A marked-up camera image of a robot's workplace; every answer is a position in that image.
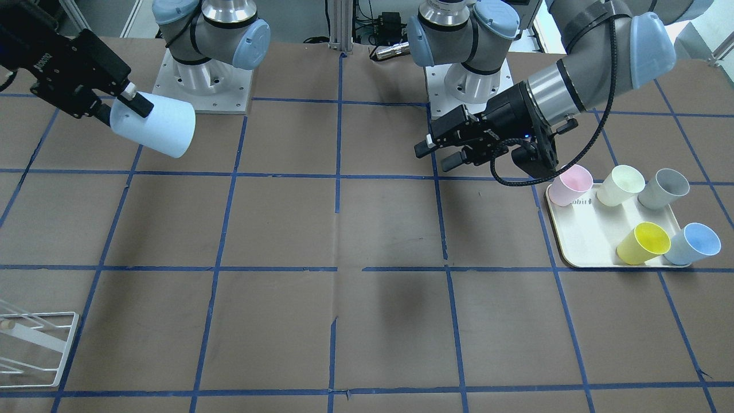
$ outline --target yellow cup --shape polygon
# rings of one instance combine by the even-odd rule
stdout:
[[[629,265],[639,265],[670,250],[670,236],[651,222],[638,224],[617,246],[617,255]]]

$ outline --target tray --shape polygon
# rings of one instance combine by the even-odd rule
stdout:
[[[641,265],[629,265],[617,256],[617,245],[639,223],[648,221],[661,226],[670,237],[680,232],[670,205],[663,209],[651,210],[642,206],[634,196],[619,206],[606,206],[596,196],[601,184],[594,184],[589,192],[568,206],[558,206],[548,199],[545,202],[550,210],[550,219],[563,258],[573,267],[650,267],[682,268],[688,265],[674,265],[664,256],[658,256]]]

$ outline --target white wire rack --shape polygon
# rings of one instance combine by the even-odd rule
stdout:
[[[0,389],[58,386],[79,315],[31,313],[2,299],[0,312]]]

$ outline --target metal mounting plate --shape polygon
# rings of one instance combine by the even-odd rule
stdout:
[[[176,80],[174,74],[175,61],[170,51],[166,50],[158,72],[153,95],[166,96],[193,105],[196,113],[210,113],[220,115],[246,115],[247,104],[250,100],[252,86],[252,71],[232,68],[230,86],[223,92],[214,95],[202,96],[186,92]]]
[[[426,87],[428,88],[428,100],[431,102],[431,118],[434,120],[449,113],[453,108],[466,104],[446,92],[443,79],[450,67],[451,65],[438,65],[426,68]],[[510,75],[507,60],[502,63],[501,73],[502,80],[497,93],[509,89],[515,84]],[[479,113],[487,108],[487,104],[466,104],[466,106],[471,113]]]

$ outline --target blue tape line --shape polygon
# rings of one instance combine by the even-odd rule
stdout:
[[[336,382],[336,321],[338,317],[331,323],[330,337],[329,337],[329,389],[334,390]],[[327,402],[327,412],[334,412],[334,393],[329,392],[329,398]]]
[[[676,116],[682,118],[734,118],[734,115],[716,115],[705,113],[675,113]]]
[[[438,209],[438,229],[441,233],[441,250],[443,251],[443,260],[448,261],[448,243],[446,242],[446,225],[443,220],[443,204],[441,203],[441,187],[438,181],[438,169],[436,167],[436,153],[431,154],[431,163],[433,166],[433,186],[436,191],[436,207]]]
[[[552,273],[551,267],[451,267],[451,272],[469,272],[477,273]]]
[[[623,389],[696,389],[701,387],[697,381],[673,381],[651,383],[611,383],[590,384],[592,390],[623,390]]]
[[[545,228],[545,219],[543,216],[543,209],[540,204],[540,198],[538,196],[537,187],[531,187],[533,190],[533,198],[535,199],[535,206],[538,208],[538,220],[540,221],[540,228],[543,232],[543,239],[545,240],[545,247],[548,251],[548,258],[550,259],[550,266],[553,268],[553,277],[556,279],[556,287],[558,288],[558,294],[561,298],[561,305],[563,306],[563,313],[566,316],[566,324],[568,325],[568,331],[571,335],[571,341],[573,342],[573,350],[576,354],[576,361],[578,362],[578,369],[581,373],[581,382],[584,385],[584,393],[586,394],[586,402],[589,404],[589,412],[595,413],[594,401],[592,400],[592,392],[589,388],[589,379],[586,376],[586,367],[584,366],[584,358],[581,356],[581,347],[578,344],[578,338],[576,336],[576,329],[573,326],[573,319],[571,318],[571,310],[568,307],[566,301],[566,293],[563,290],[563,283],[561,283],[560,272],[558,271],[558,265],[556,265],[556,258],[553,256],[553,248],[551,247],[551,238],[548,235],[548,229]]]
[[[88,271],[96,270],[96,265],[25,265],[25,264],[0,264],[0,270],[72,270],[72,271]],[[408,272],[443,272],[444,267],[364,267],[363,272],[373,273],[408,273]],[[478,273],[503,273],[503,272],[524,272],[524,273],[543,273],[553,272],[551,267],[449,267],[451,272],[468,272],[476,271]],[[198,272],[213,271],[214,267],[176,267],[176,266],[119,266],[119,265],[103,265],[102,271],[167,271],[167,272]],[[576,267],[558,267],[556,269],[560,273],[606,273],[614,271],[615,273],[657,273],[658,268],[650,267],[610,267],[610,268],[576,268]],[[325,272],[334,273],[338,271],[338,267],[225,267],[219,268],[219,271],[225,272]],[[704,267],[671,267],[665,268],[668,273],[734,273],[734,268],[704,268]]]
[[[496,181],[491,176],[439,176],[438,179],[440,181]],[[518,178],[518,177],[506,177],[504,178],[505,181],[514,181],[514,182],[525,182],[529,181],[528,178]]]
[[[658,83],[657,79],[655,79],[654,82],[655,82],[655,85],[658,87],[660,94],[663,96],[663,100],[665,100],[665,105],[668,106],[668,109],[670,109],[670,113],[673,114],[673,119],[675,119],[675,124],[678,125],[680,133],[683,135],[683,139],[686,140],[686,144],[688,145],[688,148],[691,150],[691,154],[693,154],[693,158],[695,158],[696,163],[698,164],[698,167],[701,168],[703,177],[706,179],[706,182],[711,184],[711,178],[709,178],[708,173],[706,172],[706,169],[703,167],[703,164],[701,163],[701,159],[699,159],[698,154],[696,154],[696,150],[693,148],[693,145],[691,144],[691,140],[688,138],[686,131],[683,129],[683,125],[680,123],[680,119],[678,118],[677,113],[675,113],[675,111],[673,110],[673,106],[670,104],[668,97],[665,95],[665,92],[663,91],[662,86],[660,86],[660,83]],[[719,202],[719,207],[722,209],[724,216],[729,221],[729,225],[734,229],[734,220],[732,220],[731,215],[729,215],[729,212],[727,211],[727,208],[724,206],[724,203],[722,202],[721,197],[719,197],[719,193],[716,191],[716,188],[713,185],[710,185],[710,186],[711,186],[711,191],[713,192],[714,198],[716,198],[716,201]]]
[[[139,170],[135,174],[157,176],[232,176],[228,172],[188,172],[182,170]]]
[[[732,388],[734,381],[708,381],[706,386],[711,388]],[[623,389],[699,389],[699,381],[657,381],[648,383],[604,383],[590,384],[592,390],[623,390]],[[525,386],[472,386],[466,387],[467,393],[506,393],[506,392],[563,392],[583,390],[582,384],[543,384]],[[380,387],[350,389],[353,395],[389,395],[389,394],[437,394],[460,393],[459,387],[397,387],[385,389]],[[337,393],[329,389],[221,389],[200,390],[199,397],[217,396],[325,396]],[[100,391],[64,391],[62,398],[140,398],[140,397],[191,397],[193,390],[100,390]],[[58,392],[0,392],[0,398],[54,398]]]
[[[96,169],[31,169],[29,173],[58,173],[75,175],[127,175],[129,170],[96,170]]]
[[[329,337],[329,388],[334,389],[336,377],[336,322],[338,317],[331,323]]]
[[[567,392],[583,390],[581,384],[545,384],[540,386],[474,386],[467,387],[469,393],[516,393],[516,392]]]
[[[238,272],[238,273],[254,273],[254,272],[270,272],[270,273],[298,273],[298,272],[321,272],[335,273],[337,267],[225,267],[219,268],[219,271]]]
[[[96,270],[96,265],[22,265],[2,264],[0,270],[53,270],[53,271],[89,271]]]
[[[51,131],[51,127],[54,125],[54,122],[56,121],[56,118],[58,115],[59,115],[59,110],[56,109],[54,111],[54,114],[51,115],[51,120],[48,121],[48,125],[46,125],[46,130],[43,131],[43,135],[41,135],[41,139],[38,141],[38,145],[36,145],[36,149],[33,150],[31,159],[28,161],[28,165],[26,165],[26,168],[23,170],[23,175],[21,175],[21,179],[18,181],[18,185],[15,186],[15,190],[12,192],[12,195],[10,196],[10,200],[7,202],[7,205],[5,206],[5,210],[3,211],[2,216],[0,216],[0,228],[2,228],[3,224],[5,224],[5,220],[7,219],[8,214],[10,214],[10,209],[12,208],[12,205],[15,203],[15,200],[18,198],[18,194],[21,193],[21,188],[23,187],[23,183],[26,181],[26,176],[28,176],[28,171],[31,169],[31,166],[33,166],[33,162],[35,162],[36,157],[38,156],[38,153],[40,152],[41,147],[43,146],[43,143],[46,141],[46,138],[48,137],[48,133]]]
[[[337,104],[339,101],[333,99],[298,99],[298,98],[252,98],[253,101],[265,102],[298,102],[298,103],[321,103],[321,104]]]
[[[152,271],[166,271],[171,273],[193,273],[203,271],[213,271],[214,267],[174,267],[174,266],[155,266],[155,265],[104,265],[103,271],[139,271],[139,272],[152,272]]]
[[[379,387],[350,389],[349,393],[353,395],[416,395],[416,394],[436,394],[436,393],[458,393],[461,392],[459,387],[396,387],[394,389],[383,389]]]
[[[558,267],[560,273],[657,273],[656,267],[608,267],[608,268],[573,268]],[[671,267],[664,268],[667,273],[734,273],[734,268],[700,268],[700,267]]]
[[[368,106],[410,106],[410,107],[427,107],[428,104],[421,102],[370,102],[370,101],[342,101],[344,104],[368,105]]]
[[[597,109],[592,109],[589,111],[590,113],[604,113],[604,111],[600,111]],[[673,116],[672,113],[668,112],[629,112],[624,110],[612,110],[612,115],[638,115],[638,116]],[[728,114],[712,114],[712,113],[675,113],[676,116],[681,116],[684,118],[734,118],[734,115],[728,115]]]
[[[443,272],[445,267],[364,267],[363,272],[370,273],[407,273],[407,272]]]
[[[594,116],[596,117],[597,122],[601,123],[599,112],[594,111]],[[612,162],[614,162],[614,166],[618,166],[619,162],[617,161],[617,155],[614,154],[614,149],[611,147],[611,141],[609,140],[609,136],[606,134],[606,130],[604,128],[601,129],[601,134],[604,136],[606,147],[609,149],[609,154],[611,155]]]
[[[342,99],[342,95],[339,95],[339,99],[298,99],[298,98],[252,98],[253,101],[270,101],[270,102],[296,102],[296,103],[317,103],[317,104],[353,104],[353,105],[367,105],[367,106],[411,106],[411,107],[426,107],[426,103],[421,102],[373,102],[373,101],[345,101]]]
[[[247,116],[242,120],[242,128],[240,129],[239,143],[237,145],[237,155],[235,157],[234,166],[232,167],[230,189],[227,195],[227,206],[225,207],[224,219],[222,220],[222,233],[219,236],[219,248],[217,249],[217,259],[214,263],[214,274],[211,277],[211,297],[206,310],[206,321],[204,323],[204,334],[201,339],[201,349],[199,351],[199,361],[196,367],[196,376],[194,379],[194,394],[191,397],[191,405],[189,411],[196,412],[196,405],[201,388],[201,376],[204,371],[204,361],[206,360],[206,349],[209,344],[209,333],[211,332],[211,319],[214,316],[214,303],[217,300],[217,287],[219,286],[219,272],[222,267],[222,255],[224,255],[225,243],[227,241],[227,229],[229,227],[229,218],[232,211],[232,202],[234,200],[234,191],[237,185],[237,170],[242,157],[242,148],[244,147],[244,136],[247,131]]]
[[[344,58],[345,53],[339,54],[339,100],[336,114],[336,183],[334,195],[334,213],[341,211],[341,128],[344,108]]]
[[[680,335],[683,338],[683,343],[686,345],[686,350],[688,351],[688,355],[691,357],[691,363],[693,363],[693,367],[694,369],[696,369],[696,375],[698,376],[698,380],[700,381],[701,386],[703,388],[703,393],[706,396],[706,401],[708,401],[708,406],[711,408],[711,413],[716,413],[716,407],[713,405],[713,399],[711,398],[711,392],[708,391],[708,386],[706,385],[706,380],[703,378],[701,366],[698,364],[698,360],[696,360],[696,355],[694,354],[693,348],[691,347],[691,342],[688,340],[688,336],[686,335],[686,330],[683,328],[683,323],[680,321],[678,310],[676,310],[675,308],[675,304],[673,303],[673,297],[670,295],[670,290],[668,290],[668,284],[665,282],[665,277],[663,277],[662,271],[658,271],[658,279],[660,279],[660,284],[663,286],[663,291],[665,292],[665,298],[668,299],[668,304],[670,305],[670,311],[673,313],[675,324],[678,326],[678,331],[680,331]]]
[[[430,181],[433,180],[433,176],[421,176],[421,175],[341,175],[342,179],[393,179],[393,180],[417,180],[417,181]]]
[[[0,93],[0,98],[37,98],[32,93]]]
[[[109,252],[109,246],[112,244],[112,238],[115,235],[115,229],[117,229],[117,224],[120,222],[120,216],[123,213],[123,207],[125,206],[125,200],[128,197],[128,193],[130,191],[130,185],[132,184],[133,177],[135,176],[135,169],[137,168],[138,161],[140,161],[140,154],[142,153],[142,145],[138,145],[137,153],[135,153],[135,158],[133,159],[133,165],[130,167],[130,171],[128,172],[128,178],[125,184],[125,187],[123,188],[123,193],[120,196],[120,202],[117,205],[117,211],[115,212],[115,217],[112,219],[112,224],[109,227],[109,232],[107,233],[107,239],[104,243],[104,248],[102,248],[102,254],[99,257],[99,263],[97,265],[97,270],[95,271],[94,279],[92,280],[92,285],[90,287],[90,291],[87,294],[87,302],[84,304],[84,311],[81,313],[81,317],[79,318],[79,326],[76,329],[76,334],[74,334],[74,340],[73,344],[71,345],[71,349],[69,350],[69,356],[66,361],[66,366],[64,367],[64,372],[61,376],[61,381],[59,383],[59,390],[57,393],[57,396],[54,399],[54,405],[51,407],[51,413],[57,413],[59,411],[59,404],[61,403],[61,395],[66,389],[66,383],[69,379],[69,372],[71,371],[71,366],[73,365],[74,358],[76,357],[76,351],[79,349],[79,341],[81,339],[81,334],[84,332],[84,327],[87,324],[87,319],[89,317],[90,309],[92,308],[92,300],[94,298],[95,292],[97,290],[97,284],[99,284],[99,278],[102,274],[102,267],[104,266],[104,261],[107,259],[107,253]]]
[[[312,178],[312,179],[334,179],[336,175],[328,173],[250,173],[238,172],[237,176],[244,178]]]
[[[464,357],[461,351],[461,336],[459,335],[459,318],[457,317],[456,295],[454,294],[454,280],[451,270],[446,265],[446,284],[448,285],[448,302],[451,305],[451,324],[454,327],[454,347],[457,355],[457,368],[459,371],[459,392],[464,413],[469,413],[469,398],[466,394],[466,379],[464,376]]]

